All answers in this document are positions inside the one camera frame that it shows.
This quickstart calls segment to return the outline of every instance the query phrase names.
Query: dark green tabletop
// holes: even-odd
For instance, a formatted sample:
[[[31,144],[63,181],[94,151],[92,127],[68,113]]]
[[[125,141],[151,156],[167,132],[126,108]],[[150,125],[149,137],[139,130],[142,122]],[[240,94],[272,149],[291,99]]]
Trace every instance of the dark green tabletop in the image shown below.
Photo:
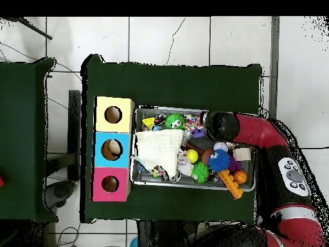
[[[56,221],[42,202],[46,177],[45,76],[54,59],[0,63],[0,219]]]
[[[90,202],[89,193],[95,96],[130,98],[136,105],[257,113],[262,74],[258,64],[247,68],[107,64],[98,55],[90,55],[82,65],[82,74],[87,143],[82,143],[86,175],[81,208],[85,210],[86,221],[94,218],[241,220],[253,224],[254,191],[244,192],[240,199],[234,200],[223,190],[133,184],[125,203]]]

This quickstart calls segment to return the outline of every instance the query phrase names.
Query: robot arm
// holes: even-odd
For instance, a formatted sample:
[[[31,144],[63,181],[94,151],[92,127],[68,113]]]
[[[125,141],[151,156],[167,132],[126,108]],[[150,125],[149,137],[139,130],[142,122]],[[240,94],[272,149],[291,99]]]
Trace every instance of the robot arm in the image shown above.
[[[266,236],[267,247],[325,247],[306,180],[275,125],[259,116],[227,112],[204,112],[201,120],[209,138],[257,148],[258,231]]]

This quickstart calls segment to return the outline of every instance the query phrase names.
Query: blue fuzzy toy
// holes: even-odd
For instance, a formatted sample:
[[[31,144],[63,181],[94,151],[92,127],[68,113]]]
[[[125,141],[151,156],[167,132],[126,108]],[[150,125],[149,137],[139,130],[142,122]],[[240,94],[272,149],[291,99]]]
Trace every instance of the blue fuzzy toy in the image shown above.
[[[208,165],[215,172],[221,172],[222,170],[227,170],[230,163],[230,157],[226,151],[215,150],[213,154],[208,157]]]

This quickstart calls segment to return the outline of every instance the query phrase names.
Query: red ball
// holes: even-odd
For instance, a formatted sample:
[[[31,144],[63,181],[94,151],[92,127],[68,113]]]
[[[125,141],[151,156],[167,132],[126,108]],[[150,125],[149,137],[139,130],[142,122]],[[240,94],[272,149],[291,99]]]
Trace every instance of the red ball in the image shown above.
[[[212,155],[212,153],[213,153],[213,149],[207,149],[202,154],[201,160],[207,166],[208,166],[208,157],[210,157]]]

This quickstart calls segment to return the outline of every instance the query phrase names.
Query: green stuffed toy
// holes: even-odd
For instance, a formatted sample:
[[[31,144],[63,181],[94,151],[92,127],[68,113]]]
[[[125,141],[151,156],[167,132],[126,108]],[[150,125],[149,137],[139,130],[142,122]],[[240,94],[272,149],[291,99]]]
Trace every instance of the green stuffed toy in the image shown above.
[[[198,162],[194,165],[191,175],[194,180],[197,180],[199,184],[202,184],[207,181],[209,169],[203,162]]]
[[[168,129],[184,130],[185,118],[181,114],[170,114],[165,124]]]

